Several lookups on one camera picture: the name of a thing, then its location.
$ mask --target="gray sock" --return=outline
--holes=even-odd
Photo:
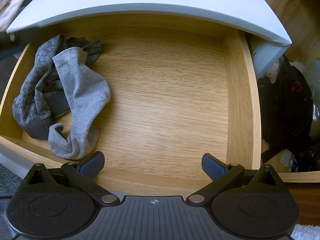
[[[88,53],[87,66],[93,65],[102,51],[100,41],[66,39],[63,34],[53,37],[37,50],[34,67],[13,101],[13,118],[31,138],[47,140],[52,118],[70,110],[52,57],[71,47],[81,47]]]
[[[86,56],[73,47],[52,58],[72,112],[72,126],[65,137],[62,123],[52,125],[48,140],[53,154],[64,159],[78,160],[93,150],[99,131],[92,121],[110,100],[106,80],[84,64]]]

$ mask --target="white countertop edge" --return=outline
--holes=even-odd
[[[90,15],[103,14],[103,13],[163,13],[163,14],[174,14],[183,15],[187,17],[201,18],[224,25],[228,25],[248,33],[255,34],[259,37],[264,38],[275,46],[288,46],[292,43],[289,36],[281,37],[261,26],[253,23],[244,21],[242,19],[226,15],[223,13],[205,10],[201,8],[194,8],[182,5],[174,4],[156,4],[156,3],[126,3],[126,4],[110,4],[100,5],[96,7],[82,8],[79,10],[69,11],[66,13],[58,14],[53,17],[35,22],[31,25],[23,25],[21,21],[14,20],[14,22],[8,27],[7,33],[12,33],[18,30],[30,28],[30,27],[45,27],[53,25],[55,23],[70,20],[78,17],[87,17]]]

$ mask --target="gray floral fabric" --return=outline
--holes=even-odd
[[[32,138],[47,140],[53,124],[50,108],[42,92],[44,81],[51,73],[52,57],[57,54],[62,41],[60,34],[39,47],[34,67],[23,82],[20,94],[13,100],[13,118]]]
[[[102,51],[100,41],[66,39],[63,34],[53,37],[38,48],[34,67],[13,100],[12,115],[31,138],[47,140],[53,118],[70,110],[52,58],[71,47],[81,47],[87,52],[86,64],[89,66]]]

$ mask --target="open drawer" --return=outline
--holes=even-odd
[[[99,14],[42,28],[46,39],[100,39],[92,69],[106,78],[111,101],[93,124],[105,155],[95,181],[138,195],[190,195],[210,182],[201,157],[211,153],[247,169],[260,167],[258,90],[244,32],[212,21],[156,13]],[[12,117],[12,101],[33,67],[28,44],[0,106],[0,144],[57,168],[47,141],[31,139]],[[55,119],[69,132],[71,112]]]

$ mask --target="crosshair marking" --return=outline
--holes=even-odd
[[[158,204],[159,202],[161,202],[161,201],[159,201],[159,200],[157,200],[157,199],[153,199],[153,200],[151,200],[151,201],[149,201],[149,202],[151,202],[152,204]]]

